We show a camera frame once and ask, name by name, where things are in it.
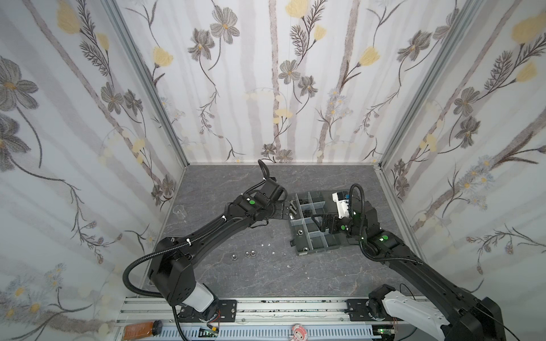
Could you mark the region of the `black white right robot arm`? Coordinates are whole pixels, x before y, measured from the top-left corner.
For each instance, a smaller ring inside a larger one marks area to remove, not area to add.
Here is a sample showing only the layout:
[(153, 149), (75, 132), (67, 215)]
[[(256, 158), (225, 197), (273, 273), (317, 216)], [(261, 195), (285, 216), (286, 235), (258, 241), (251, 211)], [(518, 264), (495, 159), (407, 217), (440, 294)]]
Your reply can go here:
[(505, 340), (500, 306), (452, 283), (416, 255), (397, 235), (384, 230), (376, 209), (365, 199), (361, 185), (322, 193), (324, 211), (314, 222), (329, 234), (354, 241), (369, 261), (387, 266), (413, 285), (432, 304), (406, 298), (384, 284), (371, 291), (365, 312), (383, 321), (408, 322), (437, 340)]

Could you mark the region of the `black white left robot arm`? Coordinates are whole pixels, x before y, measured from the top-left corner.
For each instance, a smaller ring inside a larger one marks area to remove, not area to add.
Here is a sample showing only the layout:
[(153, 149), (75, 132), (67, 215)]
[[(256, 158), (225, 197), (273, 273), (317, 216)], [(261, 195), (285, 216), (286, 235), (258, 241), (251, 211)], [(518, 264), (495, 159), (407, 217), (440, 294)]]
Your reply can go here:
[[(201, 321), (219, 316), (219, 299), (206, 285), (196, 280), (194, 269), (216, 247), (246, 229), (264, 227), (270, 220), (283, 218), (287, 191), (270, 176), (259, 160), (262, 180), (226, 204), (222, 213), (197, 231), (184, 237), (161, 240), (154, 252), (130, 263), (122, 274), (125, 287), (138, 296), (163, 298), (172, 308), (187, 306)], [(156, 291), (135, 286), (129, 275), (149, 261), (148, 278)]]

